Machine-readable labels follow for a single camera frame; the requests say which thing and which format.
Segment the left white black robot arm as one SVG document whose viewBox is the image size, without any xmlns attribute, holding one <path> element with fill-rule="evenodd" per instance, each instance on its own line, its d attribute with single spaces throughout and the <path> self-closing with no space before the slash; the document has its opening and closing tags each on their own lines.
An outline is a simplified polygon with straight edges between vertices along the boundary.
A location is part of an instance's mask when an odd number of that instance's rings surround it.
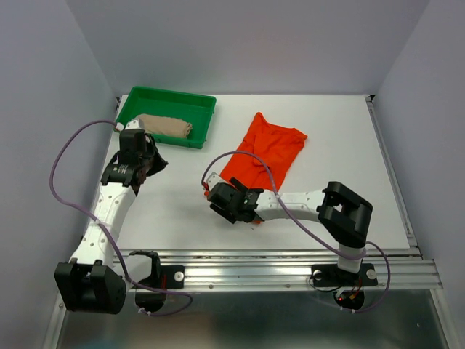
<svg viewBox="0 0 465 349">
<path fill-rule="evenodd" d="M 142 127 L 121 130 L 119 149 L 104 169 L 92 211 L 80 208 L 89 223 L 69 261 L 57 265 L 54 278 L 65 307 L 75 312 L 117 314 L 134 283 L 126 265 L 118 275 L 113 259 L 121 258 L 116 242 L 124 219 L 144 181 L 167 166 L 154 138 Z"/>
</svg>

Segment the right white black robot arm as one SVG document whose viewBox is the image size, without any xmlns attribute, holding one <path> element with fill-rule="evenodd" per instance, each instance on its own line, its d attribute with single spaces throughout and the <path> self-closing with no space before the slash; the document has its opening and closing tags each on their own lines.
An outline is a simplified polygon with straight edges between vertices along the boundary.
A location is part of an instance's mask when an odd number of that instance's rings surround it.
<svg viewBox="0 0 465 349">
<path fill-rule="evenodd" d="M 342 183 L 332 181 L 313 192 L 276 193 L 213 173 L 203 186 L 210 208 L 232 224 L 290 219 L 304 228 L 302 220 L 320 223 L 339 245 L 336 279 L 350 284 L 360 276 L 373 205 Z"/>
</svg>

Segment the orange t shirt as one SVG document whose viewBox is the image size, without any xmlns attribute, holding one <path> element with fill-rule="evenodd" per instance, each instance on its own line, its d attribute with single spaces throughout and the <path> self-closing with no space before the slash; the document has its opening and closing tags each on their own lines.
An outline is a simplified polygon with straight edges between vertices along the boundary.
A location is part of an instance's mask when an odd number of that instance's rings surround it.
<svg viewBox="0 0 465 349">
<path fill-rule="evenodd" d="M 298 129 L 271 124 L 258 112 L 219 175 L 227 182 L 235 177 L 246 187 L 264 192 L 280 189 L 306 139 Z"/>
</svg>

